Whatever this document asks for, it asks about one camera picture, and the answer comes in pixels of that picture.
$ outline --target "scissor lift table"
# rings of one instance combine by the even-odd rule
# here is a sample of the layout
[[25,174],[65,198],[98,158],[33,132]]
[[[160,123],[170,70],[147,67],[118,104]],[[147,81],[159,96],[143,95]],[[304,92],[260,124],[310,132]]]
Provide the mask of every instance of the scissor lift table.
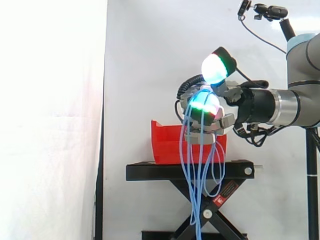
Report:
[[[219,175],[219,164],[214,163],[214,174]],[[207,174],[207,180],[213,179],[212,174]],[[202,194],[201,201],[201,226],[210,222],[219,233],[203,233],[203,240],[248,240],[246,233],[241,233],[219,211],[223,204],[247,179],[255,178],[254,164],[248,160],[227,161],[225,163],[225,177],[222,181],[221,191],[216,197]],[[189,201],[189,188],[181,165],[156,165],[154,162],[139,162],[126,166],[127,181],[170,181]],[[218,186],[214,187],[211,194],[216,193]],[[141,240],[194,240],[196,229],[190,225],[189,216],[175,232],[142,231]]]

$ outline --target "red bin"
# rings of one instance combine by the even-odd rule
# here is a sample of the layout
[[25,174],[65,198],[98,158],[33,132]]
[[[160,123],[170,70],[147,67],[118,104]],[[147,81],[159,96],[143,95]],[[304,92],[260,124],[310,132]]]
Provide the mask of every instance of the red bin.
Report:
[[[169,164],[181,164],[180,161],[180,151],[179,151],[179,142],[180,142],[180,132],[181,125],[167,125],[162,126],[157,121],[151,121],[151,142],[153,156],[156,164],[169,165]],[[217,137],[217,142],[219,142],[226,152],[227,148],[227,136],[222,135]],[[187,163],[187,142],[183,138],[182,143],[183,149],[183,161]],[[207,161],[208,155],[211,151],[211,145],[203,145],[203,157],[199,161],[199,152],[200,145],[192,145],[192,156],[194,163],[205,163]],[[214,153],[213,161],[215,163],[219,162],[218,154],[220,161],[224,161],[224,154],[220,146],[216,145],[216,151]]]

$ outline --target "led light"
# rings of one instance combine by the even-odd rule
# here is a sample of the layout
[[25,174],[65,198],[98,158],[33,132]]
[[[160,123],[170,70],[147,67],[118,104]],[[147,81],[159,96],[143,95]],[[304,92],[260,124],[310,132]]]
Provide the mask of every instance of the led light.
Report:
[[228,76],[228,71],[221,58],[216,54],[210,54],[202,63],[202,76],[208,84],[217,85]]
[[220,102],[216,95],[210,94],[207,101],[206,98],[210,94],[209,92],[200,92],[191,102],[190,106],[192,108],[203,110],[206,113],[212,113],[217,115]]

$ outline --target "blue tube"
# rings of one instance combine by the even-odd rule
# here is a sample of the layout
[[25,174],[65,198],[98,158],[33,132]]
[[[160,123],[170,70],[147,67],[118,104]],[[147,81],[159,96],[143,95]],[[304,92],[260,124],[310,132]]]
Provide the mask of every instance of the blue tube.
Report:
[[[217,182],[215,175],[214,175],[214,156],[215,156],[215,151],[217,149],[216,144],[212,144],[211,151],[209,153],[209,156],[205,162],[203,171],[202,171],[202,158],[203,158],[203,147],[204,147],[204,115],[205,112],[202,109],[201,112],[201,129],[200,129],[200,152],[199,152],[199,164],[198,164],[198,170],[197,174],[195,171],[195,163],[193,159],[193,154],[192,154],[192,145],[190,144],[190,119],[191,119],[191,113],[192,113],[192,107],[190,107],[190,103],[197,97],[197,95],[201,92],[207,92],[208,95],[206,96],[206,99],[204,101],[204,106],[207,103],[207,100],[210,96],[210,94],[214,94],[213,92],[209,91],[208,89],[203,89],[198,91],[195,95],[191,97],[191,99],[188,102],[185,114],[184,114],[184,120],[182,123],[181,127],[181,132],[180,132],[180,140],[179,140],[179,154],[180,154],[180,162],[181,162],[181,167],[182,171],[184,173],[185,179],[188,184],[188,189],[189,189],[189,196],[190,196],[190,201],[191,201],[191,218],[190,218],[190,224],[195,225],[195,234],[196,234],[196,239],[201,240],[201,198],[202,198],[202,189],[206,191],[206,193],[210,196],[210,194],[207,191],[206,188],[206,179],[207,179],[207,174],[209,170],[209,165],[210,162],[212,161],[211,164],[211,174],[213,179],[217,184],[219,184],[219,189],[217,191],[217,194],[220,192],[221,189],[221,184],[222,180],[225,176],[225,163],[223,162],[223,170],[221,166],[221,160],[219,154],[218,156],[218,161],[219,161],[219,182]],[[184,162],[184,157],[183,157],[183,137],[185,134],[185,130],[187,131],[187,164],[185,165]],[[218,146],[221,148],[223,152],[223,157],[225,158],[225,152],[223,147],[219,142],[216,142]],[[191,165],[192,164],[192,171],[193,171],[193,185],[192,185],[192,177],[191,177]]]

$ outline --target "white backdrop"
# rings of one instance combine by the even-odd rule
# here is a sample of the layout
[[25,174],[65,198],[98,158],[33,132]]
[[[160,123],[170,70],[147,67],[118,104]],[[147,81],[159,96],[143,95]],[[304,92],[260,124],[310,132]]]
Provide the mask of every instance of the white backdrop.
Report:
[[0,7],[0,239],[89,240],[106,0]]
[[[264,0],[289,9],[298,33],[320,32],[319,0]],[[239,23],[240,0],[109,0],[106,39],[105,240],[139,240],[141,230],[173,231],[190,204],[169,182],[126,182],[126,164],[152,160],[150,121],[177,124],[179,85],[200,73],[203,59],[224,46],[253,79],[284,89],[285,55]],[[254,31],[286,48],[276,25],[254,21]],[[314,17],[312,24],[305,23]],[[242,81],[238,75],[233,80]],[[307,239],[304,131],[291,127],[257,149],[228,134],[227,159],[263,165],[222,212],[252,240]],[[206,231],[214,231],[206,226]]]

